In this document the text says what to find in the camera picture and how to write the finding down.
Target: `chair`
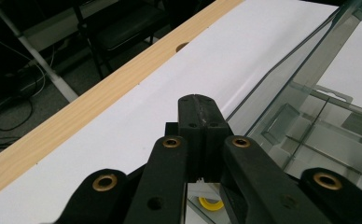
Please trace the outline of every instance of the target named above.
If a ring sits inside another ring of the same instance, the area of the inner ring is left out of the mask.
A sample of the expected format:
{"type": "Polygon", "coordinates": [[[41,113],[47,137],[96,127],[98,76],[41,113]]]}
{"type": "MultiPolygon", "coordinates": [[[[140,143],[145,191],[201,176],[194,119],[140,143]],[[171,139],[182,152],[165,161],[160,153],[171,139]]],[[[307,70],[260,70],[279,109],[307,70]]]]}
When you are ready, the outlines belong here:
{"type": "Polygon", "coordinates": [[[150,36],[152,44],[153,34],[169,24],[166,12],[142,0],[119,0],[84,17],[81,7],[90,2],[92,0],[72,0],[78,19],[77,28],[88,41],[101,79],[104,78],[102,63],[109,72],[113,71],[108,62],[110,56],[119,54],[150,36]]]}
{"type": "Polygon", "coordinates": [[[172,29],[175,29],[200,10],[213,3],[214,0],[162,0],[162,2],[170,15],[170,26],[172,29]]]}

